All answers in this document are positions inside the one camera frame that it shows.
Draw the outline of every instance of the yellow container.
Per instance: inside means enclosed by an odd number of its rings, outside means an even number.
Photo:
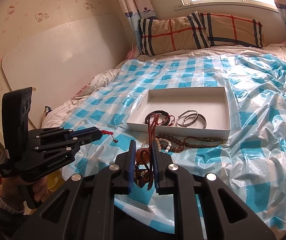
[[[47,188],[50,192],[56,191],[65,182],[65,180],[62,178],[60,170],[54,171],[53,173],[49,174],[47,178]]]

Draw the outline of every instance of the pillow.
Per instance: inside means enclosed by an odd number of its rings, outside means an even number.
[[[169,20],[140,19],[142,54],[159,55],[179,49],[203,49],[210,44],[196,13]]]
[[[228,14],[198,13],[211,46],[266,46],[263,26],[257,20]]]

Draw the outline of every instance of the window sill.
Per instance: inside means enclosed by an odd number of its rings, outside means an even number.
[[[262,3],[262,2],[256,2],[256,1],[251,1],[251,3],[246,3],[246,2],[243,2],[242,0],[236,0],[236,1],[231,1],[231,0],[194,1],[191,4],[181,5],[179,7],[176,7],[176,8],[174,8],[174,11],[187,9],[187,8],[209,6],[209,5],[242,5],[242,6],[256,7],[256,8],[265,9],[265,10],[269,10],[269,11],[273,11],[273,12],[278,13],[276,6],[266,4],[266,3]]]

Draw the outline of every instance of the shallow white box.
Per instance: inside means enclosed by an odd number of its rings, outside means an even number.
[[[224,87],[149,90],[138,103],[126,123],[133,131],[148,132],[147,124],[144,124],[145,117],[156,110],[163,110],[175,116],[175,124],[172,126],[157,126],[156,133],[177,136],[216,137],[223,140],[227,140],[230,134],[230,114]],[[187,110],[196,110],[202,114],[207,121],[206,128],[202,129],[204,121],[200,117],[196,123],[189,127],[178,126],[176,123],[178,116]]]

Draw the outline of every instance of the hand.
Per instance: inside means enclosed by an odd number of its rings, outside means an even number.
[[[2,184],[0,185],[0,198],[10,207],[15,210],[22,208],[24,198],[18,188],[19,185],[31,185],[27,183],[20,176],[14,176],[9,178],[2,178]],[[35,181],[32,186],[34,192],[34,199],[39,202],[44,202],[48,198],[47,189],[47,176]]]

